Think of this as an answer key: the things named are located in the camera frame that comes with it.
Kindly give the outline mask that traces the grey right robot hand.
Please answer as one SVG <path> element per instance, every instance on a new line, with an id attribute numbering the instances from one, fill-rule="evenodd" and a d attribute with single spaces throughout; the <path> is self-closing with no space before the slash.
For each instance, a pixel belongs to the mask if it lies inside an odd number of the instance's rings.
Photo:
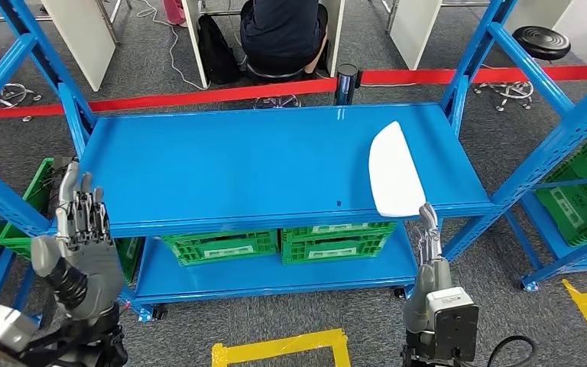
<path id="1" fill-rule="evenodd" d="M 425 203 L 419 208 L 422 229 L 418 229 L 420 265 L 413 293 L 404 306 L 404 324 L 410 333 L 423 332 L 432 316 L 428 314 L 426 296 L 452 287 L 449 263 L 442 255 L 439 220 L 435 209 Z"/>

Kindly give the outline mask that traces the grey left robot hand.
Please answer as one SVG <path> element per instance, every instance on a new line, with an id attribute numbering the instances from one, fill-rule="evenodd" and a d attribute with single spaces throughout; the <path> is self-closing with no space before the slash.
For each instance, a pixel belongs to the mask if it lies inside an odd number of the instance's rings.
<path id="1" fill-rule="evenodd" d="M 125 285 L 111 237 L 104 190 L 72 161 L 60 184 L 57 233 L 31 240 L 31 263 L 59 307 L 76 320 L 94 320 L 116 305 Z"/>

